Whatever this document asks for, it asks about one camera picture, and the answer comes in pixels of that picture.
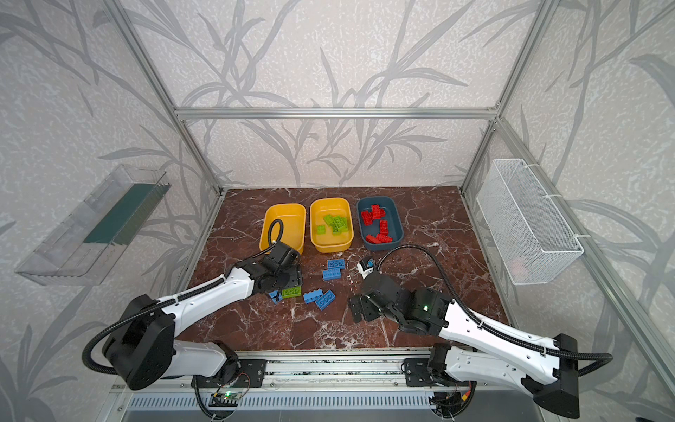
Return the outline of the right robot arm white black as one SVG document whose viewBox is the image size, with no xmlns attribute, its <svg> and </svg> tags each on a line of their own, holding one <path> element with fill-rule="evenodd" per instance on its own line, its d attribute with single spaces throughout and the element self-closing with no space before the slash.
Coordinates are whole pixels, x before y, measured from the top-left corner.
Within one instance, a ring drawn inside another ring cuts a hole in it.
<svg viewBox="0 0 675 422">
<path fill-rule="evenodd" d="M 509 387 L 564 418 L 580 416 L 580 377 L 613 360 L 610 353 L 581 353 L 569 335 L 548 338 L 522 332 L 436 290 L 407 290 L 379 272 L 365 278 L 360 294 L 348 305 L 355 322 L 388 318 L 401 332 L 441 339 L 427 364 L 434 382 Z"/>
</svg>

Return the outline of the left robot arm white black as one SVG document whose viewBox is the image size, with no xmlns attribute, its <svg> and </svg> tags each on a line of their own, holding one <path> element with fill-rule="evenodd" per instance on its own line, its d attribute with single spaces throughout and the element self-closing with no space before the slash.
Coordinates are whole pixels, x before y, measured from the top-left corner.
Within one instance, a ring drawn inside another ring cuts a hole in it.
<svg viewBox="0 0 675 422">
<path fill-rule="evenodd" d="M 120 320 L 84 347 L 83 364 L 94 372 L 121 377 L 130 390 L 160 379 L 200 376 L 230 383 L 239 372 L 237 354 L 219 342 L 184 341 L 180 335 L 203 318 L 253 295 L 299 286 L 300 253 L 277 242 L 223 274 L 176 295 L 140 295 Z"/>
</svg>

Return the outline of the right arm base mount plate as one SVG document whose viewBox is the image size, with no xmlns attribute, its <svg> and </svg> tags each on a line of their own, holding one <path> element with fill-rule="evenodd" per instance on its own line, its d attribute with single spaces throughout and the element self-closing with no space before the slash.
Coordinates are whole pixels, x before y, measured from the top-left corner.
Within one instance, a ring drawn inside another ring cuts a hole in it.
<svg viewBox="0 0 675 422">
<path fill-rule="evenodd" d="M 448 387 L 447 380 L 432 374 L 427 359 L 404 359 L 401 368 L 407 387 Z"/>
</svg>

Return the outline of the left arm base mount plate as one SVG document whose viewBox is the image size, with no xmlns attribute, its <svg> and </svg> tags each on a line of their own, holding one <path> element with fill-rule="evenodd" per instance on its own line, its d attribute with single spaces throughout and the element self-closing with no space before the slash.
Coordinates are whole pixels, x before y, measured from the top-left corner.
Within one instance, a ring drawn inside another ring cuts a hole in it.
<svg viewBox="0 0 675 422">
<path fill-rule="evenodd" d="M 267 360 L 244 359 L 227 363 L 224 367 L 223 386 L 228 388 L 258 389 L 263 385 Z"/>
</svg>

